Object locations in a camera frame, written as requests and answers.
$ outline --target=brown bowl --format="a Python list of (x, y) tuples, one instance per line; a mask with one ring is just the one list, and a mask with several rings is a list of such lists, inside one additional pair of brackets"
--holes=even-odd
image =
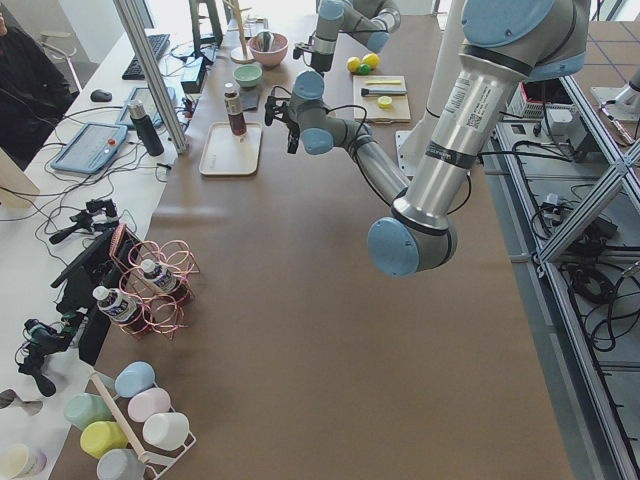
[(273, 34), (273, 43), (271, 50), (268, 52), (262, 52), (258, 50), (256, 46), (256, 37), (249, 39), (247, 42), (251, 55), (256, 61), (260, 62), (264, 67), (270, 68), (280, 65), (280, 62), (287, 56), (287, 50), (289, 48), (289, 41), (287, 37), (279, 33)]

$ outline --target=black mouse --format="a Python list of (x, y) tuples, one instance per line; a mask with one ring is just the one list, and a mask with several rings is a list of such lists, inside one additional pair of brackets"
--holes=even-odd
[(106, 90), (98, 89), (91, 92), (91, 101), (92, 102), (110, 102), (112, 95), (111, 92), (107, 92)]

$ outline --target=black shirt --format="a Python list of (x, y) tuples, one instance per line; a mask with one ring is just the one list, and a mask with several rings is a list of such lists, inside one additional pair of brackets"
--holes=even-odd
[(73, 102), (42, 49), (13, 27), (0, 37), (0, 146), (25, 168)]

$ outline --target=blue joint cap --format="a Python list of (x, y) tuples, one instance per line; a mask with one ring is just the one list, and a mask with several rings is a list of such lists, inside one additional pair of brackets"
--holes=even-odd
[(464, 36), (472, 45), (501, 47), (519, 40), (547, 17), (556, 0), (467, 0)]
[(318, 8), (318, 15), (329, 21), (341, 19), (344, 16), (344, 2), (342, 0), (322, 0)]
[(309, 155), (327, 153), (333, 148), (333, 135), (323, 128), (307, 128), (300, 134), (300, 140)]
[(573, 75), (580, 71), (584, 65), (586, 52), (565, 60), (549, 63), (547, 65), (540, 65), (535, 67), (531, 71), (531, 75), (527, 79), (528, 82), (539, 82), (541, 80), (551, 80), (552, 78), (564, 77), (566, 75)]
[(300, 72), (293, 84), (293, 93), (303, 100), (320, 100), (324, 93), (322, 75), (314, 70)]
[(373, 263), (387, 275), (406, 277), (418, 271), (420, 252), (413, 235), (395, 218), (381, 218), (367, 240)]
[(373, 32), (367, 42), (367, 48), (373, 53), (380, 53), (389, 40), (389, 36), (387, 32)]

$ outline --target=bowl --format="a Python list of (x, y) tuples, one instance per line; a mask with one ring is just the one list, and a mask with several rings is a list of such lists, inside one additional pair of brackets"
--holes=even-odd
[(233, 78), (241, 87), (252, 88), (262, 78), (262, 69), (258, 65), (242, 65), (233, 71)]
[(287, 55), (287, 49), (289, 48), (289, 41), (287, 37), (280, 33), (273, 34), (273, 43), (271, 44), (271, 50), (263, 52), (258, 48), (257, 38), (253, 37), (247, 42), (251, 55), (256, 61), (260, 62), (267, 68), (280, 65), (280, 62), (284, 60)]

